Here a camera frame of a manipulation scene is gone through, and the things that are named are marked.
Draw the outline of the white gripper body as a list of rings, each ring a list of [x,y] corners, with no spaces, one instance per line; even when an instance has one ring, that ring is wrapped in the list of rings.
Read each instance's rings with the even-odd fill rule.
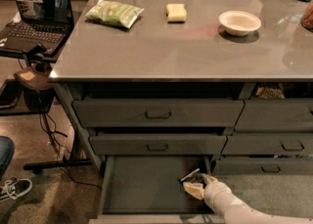
[[[222,182],[210,183],[204,189],[204,202],[217,213],[225,213],[232,200],[231,189]]]

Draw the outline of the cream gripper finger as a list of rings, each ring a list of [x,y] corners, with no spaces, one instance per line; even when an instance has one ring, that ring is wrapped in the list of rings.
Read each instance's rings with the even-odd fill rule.
[[[202,178],[203,178],[203,181],[206,185],[210,184],[210,183],[216,183],[218,181],[217,178],[211,176],[211,175],[208,175],[208,174],[202,174],[201,175]]]
[[[201,201],[203,199],[204,187],[202,183],[184,182],[183,188],[185,192],[195,199]]]

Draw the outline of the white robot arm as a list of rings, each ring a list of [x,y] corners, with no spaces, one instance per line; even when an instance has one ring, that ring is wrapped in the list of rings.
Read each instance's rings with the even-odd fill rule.
[[[198,172],[179,180],[184,191],[223,217],[225,224],[313,224],[312,218],[270,215],[250,207],[216,177]]]

